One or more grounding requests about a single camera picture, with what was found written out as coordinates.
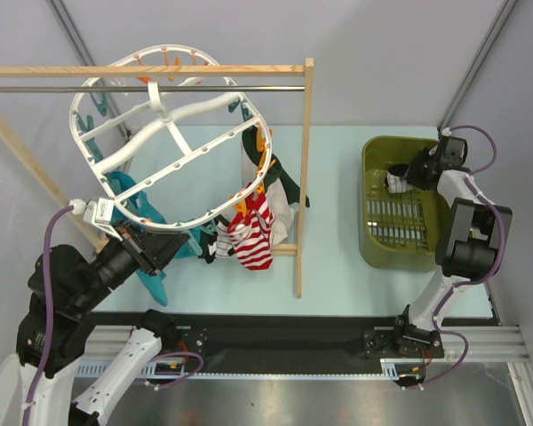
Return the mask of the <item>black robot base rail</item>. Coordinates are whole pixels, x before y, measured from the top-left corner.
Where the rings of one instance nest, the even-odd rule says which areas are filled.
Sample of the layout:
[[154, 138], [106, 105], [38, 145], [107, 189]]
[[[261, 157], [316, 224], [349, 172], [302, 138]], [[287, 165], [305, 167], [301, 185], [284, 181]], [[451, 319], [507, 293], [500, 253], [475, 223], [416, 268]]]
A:
[[394, 317], [173, 314], [176, 346], [218, 375], [363, 375], [381, 359], [426, 363], [444, 349], [436, 332], [413, 331]]

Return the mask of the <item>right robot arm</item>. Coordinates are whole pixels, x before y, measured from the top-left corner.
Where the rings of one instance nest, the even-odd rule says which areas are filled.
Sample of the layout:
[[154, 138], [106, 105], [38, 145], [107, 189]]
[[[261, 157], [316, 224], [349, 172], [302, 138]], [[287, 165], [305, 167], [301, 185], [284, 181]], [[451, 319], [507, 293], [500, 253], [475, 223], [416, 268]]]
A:
[[389, 193], [434, 190], [449, 205], [434, 252], [434, 275], [394, 323], [391, 345], [402, 357], [426, 354], [441, 343], [441, 323], [451, 305], [464, 291], [493, 277], [503, 261], [513, 212], [477, 186], [465, 167], [466, 156], [466, 140], [443, 133], [435, 147], [386, 173]]

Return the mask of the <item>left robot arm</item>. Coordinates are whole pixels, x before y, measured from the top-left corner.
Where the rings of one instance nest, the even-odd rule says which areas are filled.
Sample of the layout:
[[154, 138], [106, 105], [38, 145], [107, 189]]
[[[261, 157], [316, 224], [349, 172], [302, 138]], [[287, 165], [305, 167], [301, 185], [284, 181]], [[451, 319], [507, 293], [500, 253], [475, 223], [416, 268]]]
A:
[[71, 399], [77, 369], [95, 323], [92, 311], [136, 272], [155, 275], [185, 244], [184, 233], [151, 233], [119, 221], [116, 237], [92, 260], [71, 245], [52, 245], [58, 212], [28, 279], [31, 297], [16, 341], [23, 425], [104, 425], [142, 368], [178, 344], [173, 317], [150, 309], [89, 394]]

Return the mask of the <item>red white striped sock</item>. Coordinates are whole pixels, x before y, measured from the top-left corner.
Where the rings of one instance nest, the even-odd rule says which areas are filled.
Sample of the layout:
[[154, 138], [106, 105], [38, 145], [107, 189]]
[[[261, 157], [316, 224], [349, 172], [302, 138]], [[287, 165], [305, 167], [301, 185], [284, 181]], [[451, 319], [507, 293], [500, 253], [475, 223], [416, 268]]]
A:
[[267, 239], [270, 246], [273, 245], [274, 235], [272, 226], [274, 223], [274, 214], [269, 208], [266, 190], [263, 184], [260, 184], [246, 199], [248, 211], [253, 214], [259, 221], [259, 228], [263, 236]]

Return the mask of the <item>red white santa sock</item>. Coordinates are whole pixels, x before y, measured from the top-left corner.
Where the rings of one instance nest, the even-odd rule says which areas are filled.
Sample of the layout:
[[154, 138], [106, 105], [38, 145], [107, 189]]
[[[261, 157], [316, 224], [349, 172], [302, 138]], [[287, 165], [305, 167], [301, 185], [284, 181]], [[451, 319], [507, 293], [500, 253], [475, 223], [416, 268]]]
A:
[[237, 213], [227, 228], [227, 234], [233, 243], [236, 258], [245, 269], [263, 271], [271, 266], [271, 246], [253, 214], [243, 217]]

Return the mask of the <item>green and white garment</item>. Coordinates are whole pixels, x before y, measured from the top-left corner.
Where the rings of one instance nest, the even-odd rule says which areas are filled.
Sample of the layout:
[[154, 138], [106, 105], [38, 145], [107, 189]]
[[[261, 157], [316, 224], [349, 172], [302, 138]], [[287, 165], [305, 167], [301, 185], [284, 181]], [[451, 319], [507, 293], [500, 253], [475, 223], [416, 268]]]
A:
[[[254, 125], [242, 133], [242, 182], [249, 184], [256, 177]], [[269, 208], [274, 214], [272, 232], [273, 244], [285, 242], [294, 224], [296, 210], [293, 204], [299, 204], [300, 187], [283, 167], [281, 160], [275, 155], [276, 163], [266, 171], [262, 184], [266, 190]]]

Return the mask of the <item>white pinstriped black-toe sock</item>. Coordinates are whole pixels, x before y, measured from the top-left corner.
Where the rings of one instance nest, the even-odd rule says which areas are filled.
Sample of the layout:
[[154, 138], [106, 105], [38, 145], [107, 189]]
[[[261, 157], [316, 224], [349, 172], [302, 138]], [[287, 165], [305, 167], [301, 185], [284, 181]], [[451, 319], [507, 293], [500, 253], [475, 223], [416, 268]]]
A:
[[229, 222], [221, 215], [213, 218], [217, 226], [217, 238], [209, 244], [202, 244], [199, 241], [203, 253], [199, 256], [207, 264], [213, 263], [216, 259], [229, 258], [235, 255], [233, 243], [227, 234]]
[[397, 163], [387, 169], [385, 185], [389, 193], [407, 193], [413, 190], [413, 186], [406, 178], [409, 168], [407, 163]]

